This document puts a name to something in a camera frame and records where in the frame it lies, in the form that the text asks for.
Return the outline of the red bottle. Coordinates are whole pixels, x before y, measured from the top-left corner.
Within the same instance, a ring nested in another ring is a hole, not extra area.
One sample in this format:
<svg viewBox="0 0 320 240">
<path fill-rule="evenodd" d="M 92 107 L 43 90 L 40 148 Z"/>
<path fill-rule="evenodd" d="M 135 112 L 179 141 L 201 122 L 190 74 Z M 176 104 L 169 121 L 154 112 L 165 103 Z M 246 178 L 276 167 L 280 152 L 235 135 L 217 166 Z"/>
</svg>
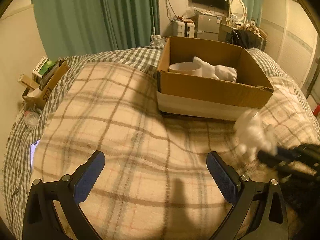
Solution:
<svg viewBox="0 0 320 240">
<path fill-rule="evenodd" d="M 319 115 L 319 112 L 320 112 L 320 105 L 317 105 L 313 111 L 313 115 L 317 117 Z"/>
</svg>

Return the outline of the white louvered wardrobe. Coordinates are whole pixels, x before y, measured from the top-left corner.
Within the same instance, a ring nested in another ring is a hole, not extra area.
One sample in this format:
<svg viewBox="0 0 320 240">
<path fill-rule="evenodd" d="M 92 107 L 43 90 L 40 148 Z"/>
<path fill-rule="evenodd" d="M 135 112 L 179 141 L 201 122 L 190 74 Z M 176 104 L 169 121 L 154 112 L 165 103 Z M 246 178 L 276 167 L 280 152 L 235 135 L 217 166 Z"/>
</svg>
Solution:
<svg viewBox="0 0 320 240">
<path fill-rule="evenodd" d="M 296 0 L 263 0 L 260 27 L 265 53 L 302 87 L 317 45 L 317 31 Z"/>
</svg>

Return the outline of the white cloth in box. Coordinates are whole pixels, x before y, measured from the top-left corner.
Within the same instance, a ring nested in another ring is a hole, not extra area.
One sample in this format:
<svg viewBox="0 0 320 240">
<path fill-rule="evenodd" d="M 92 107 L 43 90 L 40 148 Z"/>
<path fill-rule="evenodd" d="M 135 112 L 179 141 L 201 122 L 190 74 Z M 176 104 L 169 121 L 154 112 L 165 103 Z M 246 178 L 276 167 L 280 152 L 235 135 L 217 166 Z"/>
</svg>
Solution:
<svg viewBox="0 0 320 240">
<path fill-rule="evenodd" d="M 226 67 L 223 65 L 214 66 L 196 56 L 193 58 L 193 63 L 202 68 L 203 77 L 230 82 L 236 82 L 237 80 L 238 74 L 235 68 Z"/>
</svg>

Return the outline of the oval vanity mirror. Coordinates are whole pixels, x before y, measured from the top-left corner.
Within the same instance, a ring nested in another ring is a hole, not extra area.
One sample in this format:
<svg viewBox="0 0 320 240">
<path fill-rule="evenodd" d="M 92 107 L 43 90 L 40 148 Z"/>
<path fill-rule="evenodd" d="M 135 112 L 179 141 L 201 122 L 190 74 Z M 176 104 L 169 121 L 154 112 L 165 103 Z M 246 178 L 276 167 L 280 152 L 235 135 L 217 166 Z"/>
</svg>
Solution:
<svg viewBox="0 0 320 240">
<path fill-rule="evenodd" d="M 247 16 L 247 8 L 242 0 L 232 0 L 229 17 L 236 22 L 245 22 Z"/>
</svg>

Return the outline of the white suitcase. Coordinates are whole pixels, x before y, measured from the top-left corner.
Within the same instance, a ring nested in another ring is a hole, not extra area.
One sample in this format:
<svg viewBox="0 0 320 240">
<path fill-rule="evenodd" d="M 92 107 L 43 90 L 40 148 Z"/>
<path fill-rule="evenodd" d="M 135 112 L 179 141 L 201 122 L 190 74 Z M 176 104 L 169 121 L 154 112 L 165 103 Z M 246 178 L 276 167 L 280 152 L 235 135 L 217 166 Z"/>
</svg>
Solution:
<svg viewBox="0 0 320 240">
<path fill-rule="evenodd" d="M 195 37 L 195 24 L 193 22 L 175 21 L 172 25 L 173 36 Z"/>
</svg>

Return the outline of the clear plastic bottle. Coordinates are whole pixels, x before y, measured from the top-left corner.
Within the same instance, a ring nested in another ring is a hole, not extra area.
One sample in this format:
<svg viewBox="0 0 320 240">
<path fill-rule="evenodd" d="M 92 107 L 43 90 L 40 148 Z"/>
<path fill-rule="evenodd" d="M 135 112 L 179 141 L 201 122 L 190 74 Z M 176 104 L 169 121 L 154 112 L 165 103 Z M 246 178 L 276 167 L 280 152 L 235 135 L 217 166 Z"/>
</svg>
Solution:
<svg viewBox="0 0 320 240">
<path fill-rule="evenodd" d="M 24 123 L 29 129 L 35 128 L 39 122 L 40 115 L 42 111 L 40 109 L 35 109 L 35 111 L 27 110 L 24 113 Z"/>
</svg>

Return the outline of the green white product box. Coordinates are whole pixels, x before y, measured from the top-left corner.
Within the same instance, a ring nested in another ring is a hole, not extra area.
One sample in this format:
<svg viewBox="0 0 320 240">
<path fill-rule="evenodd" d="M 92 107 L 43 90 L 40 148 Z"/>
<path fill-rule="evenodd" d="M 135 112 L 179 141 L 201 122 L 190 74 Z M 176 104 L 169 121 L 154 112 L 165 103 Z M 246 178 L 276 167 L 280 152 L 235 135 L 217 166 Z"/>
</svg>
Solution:
<svg viewBox="0 0 320 240">
<path fill-rule="evenodd" d="M 32 71 L 33 77 L 43 78 L 54 66 L 56 61 L 43 57 Z"/>
</svg>

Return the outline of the black clothing on chair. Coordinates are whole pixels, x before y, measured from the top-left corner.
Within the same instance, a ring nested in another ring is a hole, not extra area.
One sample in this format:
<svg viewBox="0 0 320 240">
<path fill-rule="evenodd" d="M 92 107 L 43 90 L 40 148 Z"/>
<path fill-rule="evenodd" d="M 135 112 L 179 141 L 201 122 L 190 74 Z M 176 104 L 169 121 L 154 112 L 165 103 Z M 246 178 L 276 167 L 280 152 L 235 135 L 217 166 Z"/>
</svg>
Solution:
<svg viewBox="0 0 320 240">
<path fill-rule="evenodd" d="M 263 39 L 251 31 L 236 29 L 231 32 L 231 44 L 244 49 L 260 48 Z"/>
</svg>

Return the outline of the large open cardboard box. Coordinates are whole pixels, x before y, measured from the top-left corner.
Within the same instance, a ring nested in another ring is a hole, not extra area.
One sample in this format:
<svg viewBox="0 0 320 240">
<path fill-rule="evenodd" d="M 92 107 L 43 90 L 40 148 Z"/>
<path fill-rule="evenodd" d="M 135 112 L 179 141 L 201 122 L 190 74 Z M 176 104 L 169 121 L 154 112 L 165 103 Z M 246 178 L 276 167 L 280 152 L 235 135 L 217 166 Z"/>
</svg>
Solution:
<svg viewBox="0 0 320 240">
<path fill-rule="evenodd" d="M 198 71 L 170 67 L 198 57 L 236 70 L 236 81 L 205 77 Z M 188 37 L 170 37 L 157 66 L 157 103 L 171 114 L 235 121 L 247 110 L 261 110 L 274 92 L 269 79 L 240 46 Z"/>
</svg>

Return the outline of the white plush toy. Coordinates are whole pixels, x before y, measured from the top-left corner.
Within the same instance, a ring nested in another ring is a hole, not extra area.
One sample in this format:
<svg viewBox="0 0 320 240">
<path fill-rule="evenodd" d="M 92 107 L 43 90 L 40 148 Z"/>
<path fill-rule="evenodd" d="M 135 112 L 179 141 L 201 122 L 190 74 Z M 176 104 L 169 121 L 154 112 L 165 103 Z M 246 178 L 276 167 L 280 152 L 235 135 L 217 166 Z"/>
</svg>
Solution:
<svg viewBox="0 0 320 240">
<path fill-rule="evenodd" d="M 259 151 L 277 155 L 277 142 L 271 125 L 263 126 L 259 112 L 247 110 L 234 124 L 235 137 L 239 141 L 236 150 L 249 161 L 254 161 Z"/>
</svg>

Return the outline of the lit smartphone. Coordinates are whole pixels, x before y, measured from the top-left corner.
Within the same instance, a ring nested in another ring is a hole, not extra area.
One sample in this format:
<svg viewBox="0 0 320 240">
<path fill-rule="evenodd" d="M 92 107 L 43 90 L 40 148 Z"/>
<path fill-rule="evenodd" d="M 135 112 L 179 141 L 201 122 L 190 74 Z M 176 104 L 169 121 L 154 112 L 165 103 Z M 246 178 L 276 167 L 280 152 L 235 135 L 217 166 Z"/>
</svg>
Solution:
<svg viewBox="0 0 320 240">
<path fill-rule="evenodd" d="M 35 150 L 39 144 L 40 140 L 37 140 L 33 143 L 31 143 L 30 148 L 29 148 L 29 157 L 30 157 L 30 170 L 31 172 L 33 171 L 33 166 L 34 166 L 34 155 L 35 155 Z"/>
</svg>

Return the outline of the grey mini fridge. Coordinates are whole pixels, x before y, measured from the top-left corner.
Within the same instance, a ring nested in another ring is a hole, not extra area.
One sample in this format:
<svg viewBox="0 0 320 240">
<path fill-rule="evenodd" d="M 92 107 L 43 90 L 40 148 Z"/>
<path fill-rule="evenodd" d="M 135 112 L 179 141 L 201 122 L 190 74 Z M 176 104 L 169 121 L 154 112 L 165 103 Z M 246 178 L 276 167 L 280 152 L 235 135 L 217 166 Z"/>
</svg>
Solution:
<svg viewBox="0 0 320 240">
<path fill-rule="evenodd" d="M 195 16 L 195 37 L 218 41 L 220 18 L 217 16 L 198 14 Z"/>
</svg>

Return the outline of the large water jug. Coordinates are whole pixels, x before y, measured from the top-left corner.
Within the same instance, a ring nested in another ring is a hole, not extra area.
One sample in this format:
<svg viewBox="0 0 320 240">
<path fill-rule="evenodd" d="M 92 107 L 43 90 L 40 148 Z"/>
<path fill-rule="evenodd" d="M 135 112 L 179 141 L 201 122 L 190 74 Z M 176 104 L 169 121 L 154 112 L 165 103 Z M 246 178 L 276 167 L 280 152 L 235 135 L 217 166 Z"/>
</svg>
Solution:
<svg viewBox="0 0 320 240">
<path fill-rule="evenodd" d="M 165 38 L 161 37 L 161 35 L 152 35 L 150 46 L 156 48 L 164 48 L 166 44 Z"/>
</svg>

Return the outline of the small cardboard box with items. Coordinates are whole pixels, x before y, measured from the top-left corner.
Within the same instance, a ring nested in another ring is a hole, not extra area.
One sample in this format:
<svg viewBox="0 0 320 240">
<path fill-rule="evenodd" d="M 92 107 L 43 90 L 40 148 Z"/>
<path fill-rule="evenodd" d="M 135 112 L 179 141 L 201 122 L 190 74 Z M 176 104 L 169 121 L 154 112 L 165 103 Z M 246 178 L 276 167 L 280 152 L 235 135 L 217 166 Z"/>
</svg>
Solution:
<svg viewBox="0 0 320 240">
<path fill-rule="evenodd" d="M 43 110 L 58 81 L 69 70 L 65 60 L 56 61 L 56 65 L 43 77 L 28 77 L 21 74 L 18 83 L 25 87 L 22 99 L 29 107 Z"/>
</svg>

